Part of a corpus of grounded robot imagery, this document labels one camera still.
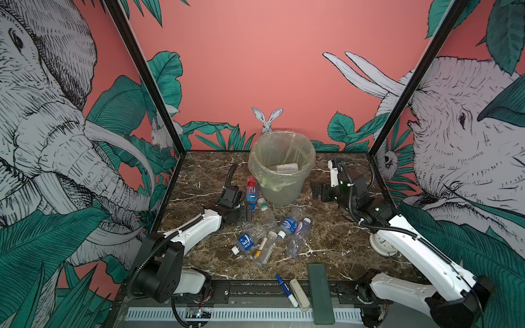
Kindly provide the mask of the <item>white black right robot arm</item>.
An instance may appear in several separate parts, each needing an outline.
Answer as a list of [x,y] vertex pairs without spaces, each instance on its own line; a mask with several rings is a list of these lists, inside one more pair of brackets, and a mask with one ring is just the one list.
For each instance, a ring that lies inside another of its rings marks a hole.
[[484,322],[485,309],[495,290],[487,276],[475,276],[421,235],[390,203],[369,193],[364,176],[342,159],[328,162],[330,182],[312,183],[313,198],[336,202],[348,218],[389,243],[428,280],[417,284],[371,269],[354,284],[353,295],[375,312],[362,315],[366,327],[378,327],[389,302],[400,303],[431,317],[439,327],[474,327]]

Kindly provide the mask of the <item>small bottle blue label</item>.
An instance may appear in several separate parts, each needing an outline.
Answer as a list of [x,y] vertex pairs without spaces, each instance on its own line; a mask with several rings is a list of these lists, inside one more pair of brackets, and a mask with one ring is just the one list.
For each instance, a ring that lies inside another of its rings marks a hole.
[[250,251],[257,241],[258,232],[255,230],[246,230],[238,238],[236,246],[231,248],[234,255],[238,255],[241,252]]

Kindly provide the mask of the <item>Fiji bottle red blue label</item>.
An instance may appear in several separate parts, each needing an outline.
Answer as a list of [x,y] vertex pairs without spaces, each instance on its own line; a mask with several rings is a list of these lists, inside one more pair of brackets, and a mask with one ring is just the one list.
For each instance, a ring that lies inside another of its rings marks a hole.
[[254,177],[248,177],[246,183],[246,202],[251,210],[256,210],[258,200],[258,183]]

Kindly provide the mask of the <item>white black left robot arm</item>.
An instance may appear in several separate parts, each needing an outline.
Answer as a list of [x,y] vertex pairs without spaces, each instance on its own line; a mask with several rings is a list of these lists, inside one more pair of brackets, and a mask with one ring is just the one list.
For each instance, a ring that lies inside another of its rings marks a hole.
[[129,299],[151,298],[162,303],[173,295],[192,295],[197,303],[204,303],[211,297],[211,276],[199,269],[184,269],[183,261],[201,240],[246,216],[243,191],[232,184],[237,167],[236,163],[230,166],[219,198],[203,206],[197,216],[171,231],[151,232],[146,237],[129,270]]

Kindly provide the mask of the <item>white bottle yellow logo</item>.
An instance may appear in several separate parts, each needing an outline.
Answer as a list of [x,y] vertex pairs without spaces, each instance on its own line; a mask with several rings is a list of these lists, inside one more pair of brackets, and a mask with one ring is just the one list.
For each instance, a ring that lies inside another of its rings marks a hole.
[[286,163],[276,165],[276,172],[294,173],[299,171],[299,165],[297,163]]

